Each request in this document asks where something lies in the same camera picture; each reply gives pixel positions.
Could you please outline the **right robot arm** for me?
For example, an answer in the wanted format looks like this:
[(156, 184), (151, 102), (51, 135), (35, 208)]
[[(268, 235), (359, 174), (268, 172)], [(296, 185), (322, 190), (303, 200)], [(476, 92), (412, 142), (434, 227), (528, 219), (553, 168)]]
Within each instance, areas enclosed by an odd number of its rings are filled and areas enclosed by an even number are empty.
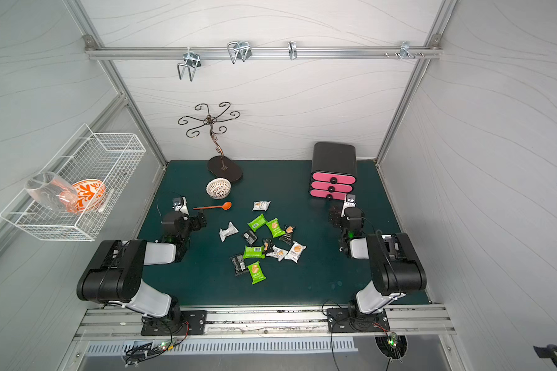
[(427, 276), (407, 233), (365, 233), (367, 219), (357, 207), (332, 207), (329, 221), (340, 230), (340, 251), (369, 264), (371, 279), (354, 297), (358, 312), (377, 314), (409, 293), (425, 290)]

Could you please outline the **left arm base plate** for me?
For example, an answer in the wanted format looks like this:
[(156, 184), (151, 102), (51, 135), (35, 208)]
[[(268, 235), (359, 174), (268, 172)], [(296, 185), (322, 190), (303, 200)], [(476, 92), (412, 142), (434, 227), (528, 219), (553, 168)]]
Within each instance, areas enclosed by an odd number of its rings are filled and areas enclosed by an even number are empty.
[(163, 318), (142, 317), (142, 336), (203, 335), (207, 311), (182, 311)]

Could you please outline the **black cookie pack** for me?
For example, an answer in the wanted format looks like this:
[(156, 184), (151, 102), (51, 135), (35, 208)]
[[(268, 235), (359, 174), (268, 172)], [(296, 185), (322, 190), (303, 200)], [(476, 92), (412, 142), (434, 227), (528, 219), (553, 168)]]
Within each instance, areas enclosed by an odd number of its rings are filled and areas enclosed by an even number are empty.
[(249, 269), (242, 254), (234, 255), (230, 260), (234, 267), (235, 277), (249, 273)]
[(251, 230), (248, 230), (246, 232), (243, 233), (243, 238), (245, 239), (246, 243), (248, 246), (253, 247), (254, 244), (257, 241), (257, 236), (255, 235), (255, 233)]
[(293, 243), (293, 235), (294, 232), (296, 230), (296, 227), (294, 226), (287, 226), (285, 229), (285, 233), (279, 238), (280, 241), (282, 241), (283, 243), (292, 246)]
[(268, 254), (270, 254), (270, 253), (272, 253), (272, 252), (274, 251), (274, 249), (273, 249), (274, 244), (273, 244), (272, 239), (264, 239), (264, 240), (262, 241), (262, 243), (263, 243), (263, 246), (262, 246), (262, 247), (263, 247), (263, 250), (262, 250), (262, 252), (263, 252), (264, 255), (268, 255)]

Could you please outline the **green cookie pack barcode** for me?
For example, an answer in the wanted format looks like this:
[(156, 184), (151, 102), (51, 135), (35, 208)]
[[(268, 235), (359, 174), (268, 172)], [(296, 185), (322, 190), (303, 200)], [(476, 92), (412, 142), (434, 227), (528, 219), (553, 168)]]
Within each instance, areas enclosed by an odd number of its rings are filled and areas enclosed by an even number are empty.
[(251, 259), (251, 258), (265, 259), (266, 258), (264, 247), (245, 247), (242, 256), (244, 259)]

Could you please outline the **black cookie pack bottom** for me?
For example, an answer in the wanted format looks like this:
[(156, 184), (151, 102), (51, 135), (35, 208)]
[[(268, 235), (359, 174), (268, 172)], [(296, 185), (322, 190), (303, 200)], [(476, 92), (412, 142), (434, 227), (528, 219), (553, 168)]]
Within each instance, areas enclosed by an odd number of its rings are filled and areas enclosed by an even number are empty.
[(249, 273), (249, 269), (242, 254), (234, 255), (230, 260), (234, 267), (235, 277)]

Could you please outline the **black pink drawer cabinet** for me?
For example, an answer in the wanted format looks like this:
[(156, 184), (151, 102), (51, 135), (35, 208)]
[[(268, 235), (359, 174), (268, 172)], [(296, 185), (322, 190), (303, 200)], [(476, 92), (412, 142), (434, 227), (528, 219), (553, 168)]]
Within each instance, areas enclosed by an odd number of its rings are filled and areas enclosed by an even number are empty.
[(317, 142), (313, 147), (309, 194), (345, 201), (357, 182), (357, 154), (353, 145)]

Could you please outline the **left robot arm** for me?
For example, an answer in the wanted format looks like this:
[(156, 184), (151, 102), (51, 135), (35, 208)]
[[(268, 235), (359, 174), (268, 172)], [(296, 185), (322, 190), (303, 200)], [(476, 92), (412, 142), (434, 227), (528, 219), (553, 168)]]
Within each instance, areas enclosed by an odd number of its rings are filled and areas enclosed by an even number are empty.
[(77, 297), (103, 305), (118, 305), (145, 317), (179, 322), (178, 300), (143, 280), (146, 266), (174, 264), (184, 259), (190, 235), (206, 227), (203, 213), (170, 213), (167, 235), (160, 242), (134, 239), (102, 241), (77, 283)]

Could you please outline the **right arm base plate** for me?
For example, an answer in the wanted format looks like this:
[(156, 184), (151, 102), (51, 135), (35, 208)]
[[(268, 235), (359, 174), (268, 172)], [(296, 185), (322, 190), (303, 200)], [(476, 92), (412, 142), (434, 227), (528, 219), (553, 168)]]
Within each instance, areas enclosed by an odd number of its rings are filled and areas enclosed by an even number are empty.
[(388, 317), (384, 312), (370, 315), (349, 309), (325, 309), (329, 331), (332, 333), (387, 333), (390, 331)]

